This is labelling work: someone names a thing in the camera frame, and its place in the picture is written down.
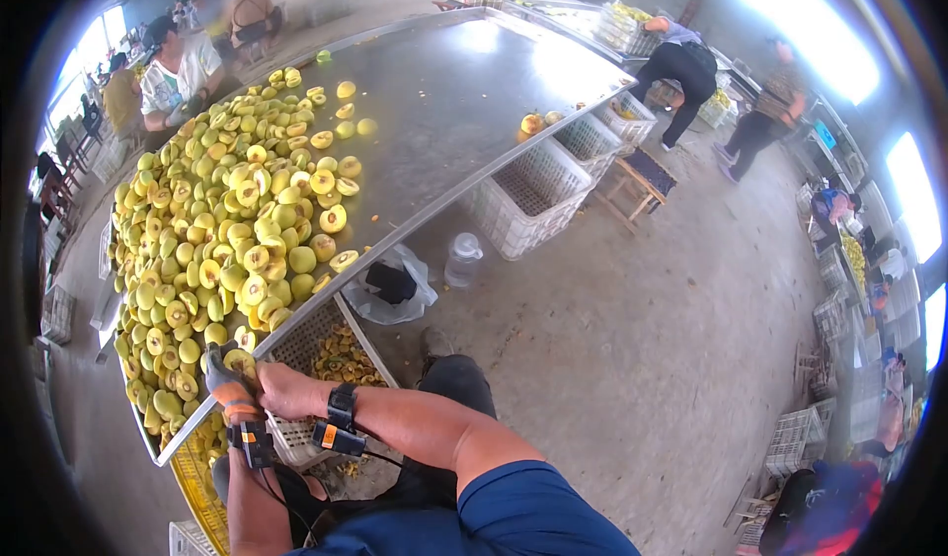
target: yellow plastic crate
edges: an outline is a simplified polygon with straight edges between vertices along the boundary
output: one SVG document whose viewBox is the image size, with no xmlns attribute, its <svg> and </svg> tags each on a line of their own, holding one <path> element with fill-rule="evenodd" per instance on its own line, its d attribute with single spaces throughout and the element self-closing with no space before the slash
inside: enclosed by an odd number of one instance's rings
<svg viewBox="0 0 948 556">
<path fill-rule="evenodd" d="M 204 452 L 199 442 L 192 435 L 174 454 L 171 460 L 174 479 L 192 515 L 195 515 L 197 525 L 207 535 L 214 550 L 222 556 L 228 556 L 231 553 L 228 512 L 213 490 L 205 490 L 205 479 L 210 483 L 210 467 L 207 466 L 207 460 L 202 458 Z"/>
</svg>

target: plastic bag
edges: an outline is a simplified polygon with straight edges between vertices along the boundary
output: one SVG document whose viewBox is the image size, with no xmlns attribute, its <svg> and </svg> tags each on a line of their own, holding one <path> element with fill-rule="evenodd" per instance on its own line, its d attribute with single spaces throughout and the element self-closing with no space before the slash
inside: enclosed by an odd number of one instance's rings
<svg viewBox="0 0 948 556">
<path fill-rule="evenodd" d="M 362 317 L 379 325 L 402 324 L 418 319 L 425 314 L 425 307 L 431 307 L 438 300 L 438 293 L 428 284 L 428 265 L 409 248 L 399 243 L 382 254 L 378 261 L 398 270 L 404 266 L 418 289 L 410 299 L 392 305 L 368 290 L 366 272 L 363 271 L 342 288 L 342 296 Z"/>
</svg>

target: purple shoe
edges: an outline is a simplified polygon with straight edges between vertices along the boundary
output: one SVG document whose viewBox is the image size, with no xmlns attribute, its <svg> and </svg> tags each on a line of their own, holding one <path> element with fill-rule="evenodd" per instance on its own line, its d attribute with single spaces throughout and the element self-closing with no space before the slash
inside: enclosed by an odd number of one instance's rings
<svg viewBox="0 0 948 556">
<path fill-rule="evenodd" d="M 722 145 L 721 143 L 714 144 L 714 152 L 717 153 L 718 157 L 726 160 L 728 165 L 734 164 L 734 156 L 731 155 L 729 152 L 727 152 L 727 149 L 724 148 L 724 145 Z"/>
<path fill-rule="evenodd" d="M 734 176 L 731 175 L 731 169 L 724 163 L 718 163 L 717 168 L 720 169 L 720 172 L 724 174 L 724 177 L 731 181 L 731 183 L 737 185 L 738 181 L 734 179 Z"/>
</svg>

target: water bottle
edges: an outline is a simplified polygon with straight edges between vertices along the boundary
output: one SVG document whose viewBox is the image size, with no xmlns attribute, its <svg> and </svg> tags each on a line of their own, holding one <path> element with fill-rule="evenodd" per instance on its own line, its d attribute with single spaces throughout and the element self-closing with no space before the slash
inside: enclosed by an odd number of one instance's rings
<svg viewBox="0 0 948 556">
<path fill-rule="evenodd" d="M 447 248 L 447 263 L 444 264 L 444 282 L 464 289 L 474 280 L 477 262 L 483 257 L 480 242 L 470 233 L 461 233 Z"/>
</svg>

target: work glove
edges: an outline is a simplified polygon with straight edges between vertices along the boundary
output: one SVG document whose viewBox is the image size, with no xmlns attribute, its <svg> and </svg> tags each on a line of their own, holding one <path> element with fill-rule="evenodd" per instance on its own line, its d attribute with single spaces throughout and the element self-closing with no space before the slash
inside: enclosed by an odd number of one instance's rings
<svg viewBox="0 0 948 556">
<path fill-rule="evenodd" d="M 191 112 L 191 106 L 184 102 L 178 104 L 177 108 L 168 114 L 168 124 L 171 126 L 182 125 L 197 115 L 197 112 Z"/>
<path fill-rule="evenodd" d="M 228 422 L 238 414 L 262 419 L 264 411 L 257 405 L 253 391 L 240 374 L 224 366 L 221 354 L 222 349 L 216 342 L 207 343 L 207 391 L 224 408 Z"/>
</svg>

